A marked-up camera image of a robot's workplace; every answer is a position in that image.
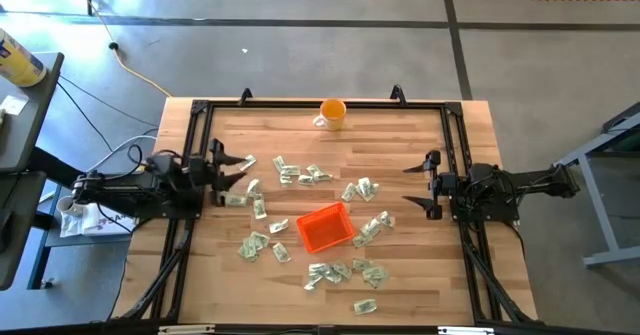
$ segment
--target gray floor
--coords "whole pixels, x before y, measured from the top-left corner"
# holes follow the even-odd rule
[[[454,0],[460,21],[638,23],[638,4]],[[97,0],[106,13],[146,17],[446,19],[442,0]],[[83,0],[1,0],[10,11],[82,14]],[[23,14],[0,26],[32,51],[61,51],[62,73],[111,104],[157,123],[163,95],[119,68],[104,29]],[[410,98],[460,99],[448,30],[112,26],[127,63],[177,96],[386,97],[395,83]],[[471,90],[489,100],[506,168],[548,166],[595,136],[603,121],[638,100],[637,32],[462,31]],[[115,145],[147,129],[67,87]],[[78,139],[88,144],[78,144]],[[56,93],[39,145],[86,169],[106,153],[64,94]],[[149,151],[151,144],[146,143]],[[93,149],[81,153],[80,148]],[[107,166],[122,171],[120,157]],[[606,249],[585,193],[525,199],[521,232],[542,320],[640,332],[640,262],[585,270],[581,257]],[[626,229],[637,229],[629,223]],[[37,245],[32,234],[20,282],[0,293],[0,327],[104,319],[117,293],[126,243],[58,248],[52,290],[25,294]],[[20,301],[26,312],[5,306]]]

